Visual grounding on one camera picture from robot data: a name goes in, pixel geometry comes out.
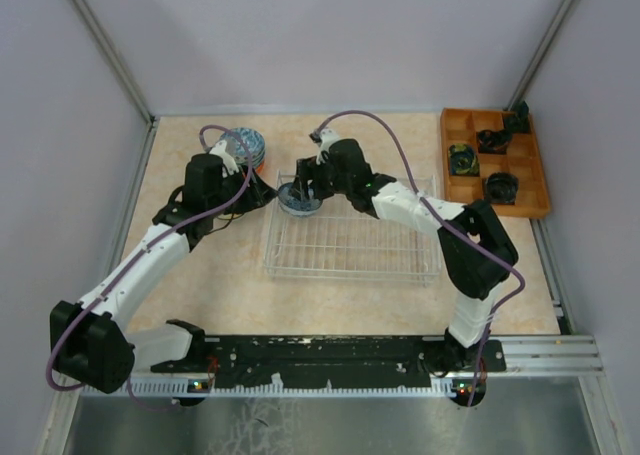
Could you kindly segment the blue white patterned bowl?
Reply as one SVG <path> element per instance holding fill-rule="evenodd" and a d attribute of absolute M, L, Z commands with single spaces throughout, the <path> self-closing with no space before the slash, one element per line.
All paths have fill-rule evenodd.
<path fill-rule="evenodd" d="M 296 218 L 306 218 L 316 214 L 323 204 L 316 198 L 295 198 L 292 182 L 284 183 L 278 188 L 277 199 L 280 209 Z"/>

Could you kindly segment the white wire dish rack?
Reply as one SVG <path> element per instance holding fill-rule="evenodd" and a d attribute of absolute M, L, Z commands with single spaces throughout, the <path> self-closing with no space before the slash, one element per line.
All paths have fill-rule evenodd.
<path fill-rule="evenodd" d="M 427 286 L 442 264 L 431 237 L 359 213 L 337 195 L 305 217 L 273 203 L 264 267 L 273 277 Z"/>

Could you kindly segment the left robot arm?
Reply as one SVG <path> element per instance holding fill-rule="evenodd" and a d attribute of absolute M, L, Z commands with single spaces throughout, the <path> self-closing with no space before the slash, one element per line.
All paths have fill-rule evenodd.
<path fill-rule="evenodd" d="M 208 348 L 202 329 L 181 321 L 126 332 L 130 321 L 164 276 L 213 231 L 221 213 L 246 214 L 277 196 L 246 165 L 222 155 L 198 154 L 185 169 L 181 186 L 153 217 L 133 251 L 78 302 L 59 302 L 49 318 L 51 354 L 46 380 L 61 391 L 53 375 L 74 379 L 73 389 L 90 386 L 110 394 L 139 370 L 175 362 L 201 369 Z"/>

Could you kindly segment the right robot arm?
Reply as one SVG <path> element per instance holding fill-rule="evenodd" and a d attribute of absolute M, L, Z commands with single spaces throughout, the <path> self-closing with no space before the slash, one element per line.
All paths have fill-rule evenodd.
<path fill-rule="evenodd" d="M 354 139 L 342 139 L 297 162 L 294 179 L 278 190 L 280 207 L 304 217 L 342 195 L 353 209 L 397 222 L 438 242 L 457 289 L 454 315 L 434 355 L 434 371 L 470 370 L 482 358 L 498 286 L 513 275 L 518 253 L 495 211 L 427 197 L 414 186 L 373 171 Z"/>

